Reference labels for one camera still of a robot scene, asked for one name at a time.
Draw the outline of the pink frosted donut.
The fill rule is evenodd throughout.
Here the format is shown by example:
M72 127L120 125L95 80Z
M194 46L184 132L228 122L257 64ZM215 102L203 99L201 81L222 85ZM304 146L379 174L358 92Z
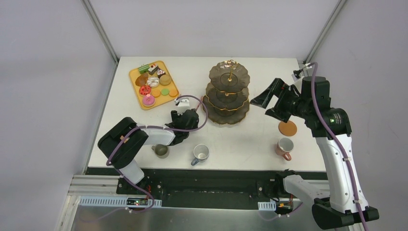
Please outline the pink frosted donut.
M142 98L142 105L145 107L152 107L155 104L155 97L151 94L147 94Z

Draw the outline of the round tan cookie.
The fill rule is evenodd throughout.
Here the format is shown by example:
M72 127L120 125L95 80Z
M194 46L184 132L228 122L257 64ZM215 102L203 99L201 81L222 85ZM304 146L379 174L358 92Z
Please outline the round tan cookie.
M172 77L168 74L164 74L159 77L160 85L167 86L172 82Z

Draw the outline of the red strawberry donut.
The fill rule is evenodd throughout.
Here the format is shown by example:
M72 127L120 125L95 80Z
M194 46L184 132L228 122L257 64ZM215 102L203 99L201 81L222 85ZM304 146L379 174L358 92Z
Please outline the red strawberry donut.
M139 88L139 95L146 96L151 94L152 88L149 85L142 85Z

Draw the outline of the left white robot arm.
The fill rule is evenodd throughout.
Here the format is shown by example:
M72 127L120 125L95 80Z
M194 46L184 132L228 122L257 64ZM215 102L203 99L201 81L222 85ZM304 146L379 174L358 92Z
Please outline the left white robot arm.
M196 109L188 109L181 114L173 110L170 114L172 122L164 127L139 125L131 117L125 117L97 143L100 151L108 158L108 165L129 180L128 188L134 194L142 194L147 188L144 172L135 160L140 149L145 145L180 144L191 131L198 129L199 115Z

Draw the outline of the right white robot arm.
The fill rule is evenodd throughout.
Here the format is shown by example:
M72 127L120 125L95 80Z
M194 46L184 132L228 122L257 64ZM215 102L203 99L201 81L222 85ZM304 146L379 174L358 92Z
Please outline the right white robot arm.
M352 154L349 117L345 110L331 107L330 83L324 77L305 77L301 88L276 78L250 104L266 109L265 114L288 122L296 116L305 121L321 151L330 191L323 193L293 170L275 175L269 193L288 194L311 209L314 221L323 230L347 227L379 219L378 209L369 205L358 181ZM273 96L278 98L267 108Z

